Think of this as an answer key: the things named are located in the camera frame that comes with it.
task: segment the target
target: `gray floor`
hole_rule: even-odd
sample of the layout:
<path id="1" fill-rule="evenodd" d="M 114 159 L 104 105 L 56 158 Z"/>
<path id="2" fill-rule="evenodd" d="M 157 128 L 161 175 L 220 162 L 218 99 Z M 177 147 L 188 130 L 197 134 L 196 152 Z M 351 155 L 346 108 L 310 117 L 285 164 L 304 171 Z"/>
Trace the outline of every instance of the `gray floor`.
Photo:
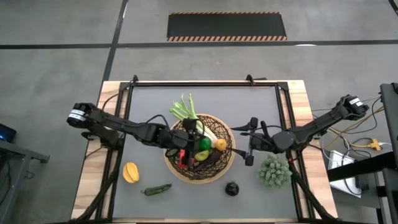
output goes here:
<path id="1" fill-rule="evenodd" d="M 2 1 L 0 44 L 110 43 L 120 5 L 121 0 Z M 120 42 L 165 41 L 167 14 L 173 11 L 260 10 L 282 13 L 289 40 L 398 39 L 398 17 L 386 0 L 130 0 Z M 0 50 L 0 123 L 18 130 L 19 145 L 51 154 L 47 165 L 32 165 L 36 176 L 18 198 L 13 223 L 70 217 L 86 141 L 65 120 L 75 102 L 95 103 L 107 57 L 108 49 Z M 312 108 L 319 109 L 348 93 L 371 98 L 381 83 L 398 82 L 397 58 L 396 45 L 119 49 L 110 80 L 134 74 L 141 80 L 227 80 L 248 73 L 303 79 Z M 384 115 L 376 117 L 377 129 L 348 139 L 388 142 Z M 368 121 L 361 129 L 372 126 Z M 341 218 L 376 222 L 373 209 L 335 200 Z"/>

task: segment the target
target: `jalapeno pepper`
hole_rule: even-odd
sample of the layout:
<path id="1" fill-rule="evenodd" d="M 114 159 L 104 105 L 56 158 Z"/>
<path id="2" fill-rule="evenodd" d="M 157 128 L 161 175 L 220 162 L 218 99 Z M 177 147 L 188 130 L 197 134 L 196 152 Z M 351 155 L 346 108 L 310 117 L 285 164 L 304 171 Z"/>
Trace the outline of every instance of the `jalapeno pepper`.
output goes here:
<path id="1" fill-rule="evenodd" d="M 151 196 L 151 195 L 165 192 L 166 190 L 168 190 L 171 187 L 172 187 L 172 184 L 165 184 L 165 185 L 161 185 L 158 187 L 149 187 L 149 188 L 145 189 L 144 191 L 141 191 L 141 193 L 145 194 L 145 196 Z"/>

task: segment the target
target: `green ball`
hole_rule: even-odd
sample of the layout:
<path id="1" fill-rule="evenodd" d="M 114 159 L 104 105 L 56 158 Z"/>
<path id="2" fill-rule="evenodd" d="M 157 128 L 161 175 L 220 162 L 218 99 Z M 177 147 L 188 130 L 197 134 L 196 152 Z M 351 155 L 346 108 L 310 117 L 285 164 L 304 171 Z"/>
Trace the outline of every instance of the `green ball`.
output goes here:
<path id="1" fill-rule="evenodd" d="M 211 140 L 210 138 L 203 138 L 199 142 L 199 148 L 201 150 L 210 150 L 211 149 Z"/>

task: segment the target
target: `yellow striped border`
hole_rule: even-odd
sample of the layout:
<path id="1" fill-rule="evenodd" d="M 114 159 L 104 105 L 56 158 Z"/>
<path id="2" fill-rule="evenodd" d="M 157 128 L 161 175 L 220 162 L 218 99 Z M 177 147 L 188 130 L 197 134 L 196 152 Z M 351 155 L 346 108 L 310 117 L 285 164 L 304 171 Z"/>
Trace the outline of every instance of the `yellow striped border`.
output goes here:
<path id="1" fill-rule="evenodd" d="M 182 14 L 280 14 L 279 12 L 173 12 L 170 15 Z"/>
<path id="2" fill-rule="evenodd" d="M 183 36 L 168 37 L 169 42 L 285 41 L 286 36 Z"/>

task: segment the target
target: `gray mat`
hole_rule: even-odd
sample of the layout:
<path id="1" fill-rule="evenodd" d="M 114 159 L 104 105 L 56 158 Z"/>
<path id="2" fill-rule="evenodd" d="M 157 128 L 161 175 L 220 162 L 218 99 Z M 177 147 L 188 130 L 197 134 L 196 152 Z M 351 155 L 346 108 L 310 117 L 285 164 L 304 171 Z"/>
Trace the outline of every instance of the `gray mat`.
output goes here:
<path id="1" fill-rule="evenodd" d="M 169 113 L 173 100 L 192 93 L 197 113 L 216 116 L 229 127 L 246 124 L 250 117 L 268 125 L 280 125 L 274 88 L 264 87 L 141 87 L 134 88 L 129 119 L 142 122 L 163 114 L 170 125 L 176 119 Z M 275 134 L 278 129 L 270 129 Z M 236 147 L 246 150 L 249 138 L 233 132 Z M 254 152 L 254 165 L 246 167 L 238 155 L 227 173 L 210 184 L 188 184 L 174 176 L 164 161 L 164 152 L 144 146 L 128 136 L 122 166 L 137 164 L 140 181 L 128 184 L 120 172 L 114 200 L 114 218 L 296 218 L 290 184 L 283 189 L 267 188 L 257 178 L 257 169 L 266 152 Z M 234 180 L 240 192 L 224 193 Z M 167 192 L 151 197 L 141 193 L 147 187 L 173 184 Z"/>

